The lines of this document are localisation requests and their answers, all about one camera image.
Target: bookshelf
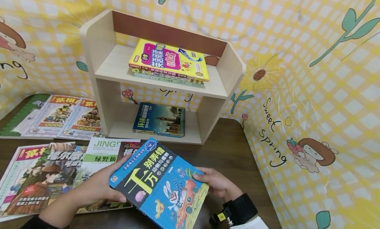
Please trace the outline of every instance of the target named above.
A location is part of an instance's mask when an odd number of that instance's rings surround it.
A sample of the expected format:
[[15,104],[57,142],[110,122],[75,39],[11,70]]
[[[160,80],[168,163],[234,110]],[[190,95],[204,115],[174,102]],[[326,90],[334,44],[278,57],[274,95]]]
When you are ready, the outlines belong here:
[[[115,32],[220,59],[216,66],[207,64],[210,81],[205,82],[204,88],[134,77],[128,66],[134,47],[116,44]],[[186,111],[184,137],[153,137],[162,142],[204,144],[223,106],[230,100],[245,74],[245,64],[229,42],[110,9],[85,23],[79,33],[106,137],[148,139],[153,136],[132,132],[138,105],[122,102],[120,89],[120,83],[128,83],[202,96],[197,112]]]

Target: yellow checkered backdrop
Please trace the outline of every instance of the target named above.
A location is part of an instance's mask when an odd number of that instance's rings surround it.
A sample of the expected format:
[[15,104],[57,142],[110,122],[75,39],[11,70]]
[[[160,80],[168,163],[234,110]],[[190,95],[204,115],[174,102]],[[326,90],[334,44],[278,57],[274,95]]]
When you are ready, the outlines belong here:
[[[379,3],[0,0],[0,117],[35,93],[93,98],[79,29],[106,8],[218,37],[247,64],[223,116],[242,124],[282,226],[380,228]],[[127,102],[201,100],[122,89]]]

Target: cartoon rabbit illustration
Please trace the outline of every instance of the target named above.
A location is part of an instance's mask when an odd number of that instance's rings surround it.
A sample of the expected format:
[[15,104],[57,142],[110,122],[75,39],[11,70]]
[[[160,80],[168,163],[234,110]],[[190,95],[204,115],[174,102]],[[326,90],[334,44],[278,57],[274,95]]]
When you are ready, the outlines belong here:
[[174,208],[174,211],[177,212],[183,205],[183,202],[186,197],[186,190],[182,190],[183,187],[180,187],[177,185],[176,182],[175,186],[177,187],[177,190],[172,191],[170,189],[170,183],[167,181],[166,185],[164,186],[164,194],[169,199],[170,203],[172,203],[172,206],[168,206],[169,210],[172,210]]

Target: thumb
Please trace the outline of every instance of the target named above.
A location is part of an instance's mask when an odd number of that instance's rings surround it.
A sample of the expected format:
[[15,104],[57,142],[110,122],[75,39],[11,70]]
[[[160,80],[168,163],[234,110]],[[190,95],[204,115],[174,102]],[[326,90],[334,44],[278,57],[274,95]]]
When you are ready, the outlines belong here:
[[125,203],[127,201],[124,194],[114,189],[109,189],[107,191],[107,199],[115,200],[117,202],[122,202],[122,203]]
[[208,176],[208,175],[198,175],[198,174],[194,174],[194,175],[193,175],[193,178],[196,179],[197,181],[200,181],[200,182],[210,183],[210,181],[211,181],[211,177]]

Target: sunflower illustration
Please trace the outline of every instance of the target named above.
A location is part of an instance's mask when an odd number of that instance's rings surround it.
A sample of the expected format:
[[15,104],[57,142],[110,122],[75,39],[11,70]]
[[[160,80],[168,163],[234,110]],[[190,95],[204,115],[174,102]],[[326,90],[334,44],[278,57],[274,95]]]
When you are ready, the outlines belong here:
[[282,60],[275,54],[257,54],[247,63],[247,71],[240,82],[240,88],[247,92],[271,88],[280,80]]
[[79,38],[80,27],[104,11],[105,7],[99,0],[94,0],[91,4],[86,0],[66,1],[63,2],[63,7],[67,12],[58,13],[61,24],[57,28],[66,35],[65,44],[73,49],[73,55],[78,56],[82,52]]

